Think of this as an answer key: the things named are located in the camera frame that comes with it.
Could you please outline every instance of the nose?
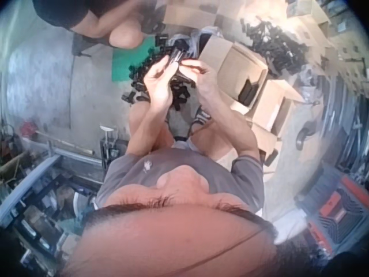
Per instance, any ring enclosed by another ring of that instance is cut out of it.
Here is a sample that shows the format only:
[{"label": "nose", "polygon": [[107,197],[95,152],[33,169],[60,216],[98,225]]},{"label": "nose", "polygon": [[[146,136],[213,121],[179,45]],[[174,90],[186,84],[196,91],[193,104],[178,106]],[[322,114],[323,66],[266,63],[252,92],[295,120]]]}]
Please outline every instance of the nose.
[{"label": "nose", "polygon": [[175,189],[176,191],[199,191],[209,193],[209,183],[190,166],[179,166],[162,175],[156,187],[158,189]]}]

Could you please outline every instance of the metal rod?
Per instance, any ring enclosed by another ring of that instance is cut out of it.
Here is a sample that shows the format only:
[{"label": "metal rod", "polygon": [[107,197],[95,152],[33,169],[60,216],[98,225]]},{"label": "metal rod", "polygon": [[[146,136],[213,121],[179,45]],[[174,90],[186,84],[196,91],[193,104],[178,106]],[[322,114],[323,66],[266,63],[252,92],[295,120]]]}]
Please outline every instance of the metal rod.
[{"label": "metal rod", "polygon": [[[32,141],[28,138],[23,137],[22,140],[26,143],[28,143],[30,146],[34,146],[34,147],[38,147],[41,148],[43,150],[48,150],[48,145],[47,144],[43,144],[43,143],[37,143],[35,141]],[[101,160],[99,159],[95,159],[95,158],[90,158],[84,155],[80,155],[80,154],[76,154],[73,152],[69,152],[63,149],[59,149],[56,147],[53,147],[52,150],[54,151],[55,154],[70,158],[70,159],[74,159],[74,160],[78,160],[80,162],[84,162],[84,163],[88,163],[91,164],[93,166],[100,166],[101,167]]]},{"label": "metal rod", "polygon": [[4,202],[0,206],[0,226],[6,227],[7,223],[4,219],[9,215],[10,211],[16,206],[16,204],[22,199],[22,197],[29,191],[32,185],[41,177],[43,174],[54,165],[60,158],[60,155],[47,158],[35,169],[31,171],[16,188],[11,192],[10,195],[5,198]]},{"label": "metal rod", "polygon": [[50,140],[57,141],[57,142],[59,142],[59,143],[61,143],[61,144],[67,145],[67,146],[69,146],[69,147],[72,147],[72,148],[74,148],[74,149],[76,149],[76,150],[78,150],[78,151],[80,151],[80,152],[85,153],[85,154],[88,154],[88,155],[93,155],[93,154],[95,154],[95,152],[94,152],[93,150],[90,150],[90,149],[86,149],[86,148],[83,148],[83,147],[77,146],[77,145],[72,144],[72,143],[69,143],[69,142],[67,142],[67,141],[65,141],[65,140],[60,140],[60,139],[58,139],[58,138],[56,138],[56,137],[52,137],[52,136],[50,136],[50,135],[48,135],[48,134],[45,134],[45,133],[42,133],[42,132],[40,132],[40,131],[38,131],[38,130],[36,130],[35,132],[36,132],[37,134],[41,135],[41,136],[44,136],[44,137],[46,137],[46,138],[50,139]]}]

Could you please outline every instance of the knee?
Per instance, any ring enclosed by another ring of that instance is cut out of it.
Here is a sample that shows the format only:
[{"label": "knee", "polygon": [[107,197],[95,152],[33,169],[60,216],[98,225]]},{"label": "knee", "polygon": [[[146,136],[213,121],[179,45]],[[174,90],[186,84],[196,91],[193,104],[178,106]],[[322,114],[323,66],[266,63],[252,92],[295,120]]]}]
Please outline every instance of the knee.
[{"label": "knee", "polygon": [[144,41],[144,34],[140,30],[121,32],[113,30],[109,37],[112,46],[123,49],[134,49]]}]

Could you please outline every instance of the leg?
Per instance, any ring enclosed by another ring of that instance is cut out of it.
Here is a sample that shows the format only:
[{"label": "leg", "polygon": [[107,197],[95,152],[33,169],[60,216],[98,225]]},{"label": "leg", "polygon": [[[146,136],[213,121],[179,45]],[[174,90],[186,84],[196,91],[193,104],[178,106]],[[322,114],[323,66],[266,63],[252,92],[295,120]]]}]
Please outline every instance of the leg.
[{"label": "leg", "polygon": [[137,16],[132,16],[117,26],[109,37],[112,46],[124,49],[134,49],[141,45],[144,34]]},{"label": "leg", "polygon": [[[129,129],[131,136],[137,131],[146,112],[149,110],[149,107],[150,103],[148,102],[138,102],[131,107],[129,113]],[[168,124],[164,122],[152,150],[154,151],[160,148],[172,147],[173,143],[174,138],[169,131]]]},{"label": "leg", "polygon": [[233,146],[220,133],[215,122],[209,121],[205,126],[194,124],[192,127],[192,143],[205,156],[218,161],[228,154]]}]

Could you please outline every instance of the hand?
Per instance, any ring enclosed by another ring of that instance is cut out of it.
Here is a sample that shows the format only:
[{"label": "hand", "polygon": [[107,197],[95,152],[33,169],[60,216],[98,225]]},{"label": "hand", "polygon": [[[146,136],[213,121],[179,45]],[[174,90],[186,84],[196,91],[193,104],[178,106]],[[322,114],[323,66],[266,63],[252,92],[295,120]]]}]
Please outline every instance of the hand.
[{"label": "hand", "polygon": [[199,102],[210,112],[212,104],[221,100],[215,70],[202,61],[188,59],[182,61],[179,71],[196,83]]},{"label": "hand", "polygon": [[150,68],[144,78],[150,95],[151,107],[159,110],[169,108],[173,102],[169,82],[178,70],[178,63],[174,62],[165,68],[168,61],[169,56],[165,56]]}]

